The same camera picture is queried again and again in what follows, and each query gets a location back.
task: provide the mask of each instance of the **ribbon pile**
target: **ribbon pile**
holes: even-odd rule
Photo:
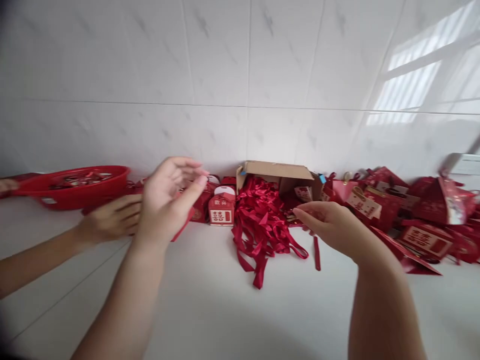
[[[306,259],[309,253],[290,235],[287,220],[281,212],[283,202],[276,183],[249,175],[237,199],[235,224],[231,231],[238,261],[246,272],[255,272],[253,285],[261,289],[269,258],[293,250],[299,258]],[[242,254],[255,260],[255,268]]]

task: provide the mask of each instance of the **open cardboard box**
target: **open cardboard box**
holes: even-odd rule
[[[323,184],[319,176],[303,165],[247,160],[236,170],[236,192],[244,186],[248,174],[277,183],[280,195],[298,186],[309,186],[314,201],[320,200]]]

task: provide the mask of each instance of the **box lid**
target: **box lid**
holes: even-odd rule
[[[295,178],[313,180],[310,171],[303,165],[291,165],[278,162],[245,161],[242,173],[256,175],[270,175],[280,178]]]

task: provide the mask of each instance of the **red plastic basket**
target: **red plastic basket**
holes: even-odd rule
[[[95,184],[50,190],[51,185],[58,184],[65,177],[72,175],[80,176],[90,172],[110,173],[113,177]],[[80,167],[52,172],[22,181],[20,189],[14,191],[13,194],[30,196],[51,210],[82,209],[98,202],[99,197],[114,197],[124,191],[127,186],[127,175],[129,173],[129,167],[116,165]]]

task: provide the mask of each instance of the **hand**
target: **hand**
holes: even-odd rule
[[[312,201],[294,208],[293,213],[328,246],[359,266],[398,263],[384,243],[345,206]]]
[[[83,245],[92,246],[134,234],[141,201],[141,194],[125,195],[95,209],[73,229],[76,238]]]
[[[165,250],[187,221],[190,208],[207,183],[208,171],[189,157],[168,157],[148,178],[134,242],[160,244]],[[178,196],[185,185],[189,187]]]
[[[0,179],[0,195],[12,190],[17,190],[19,185],[20,184],[13,179]]]

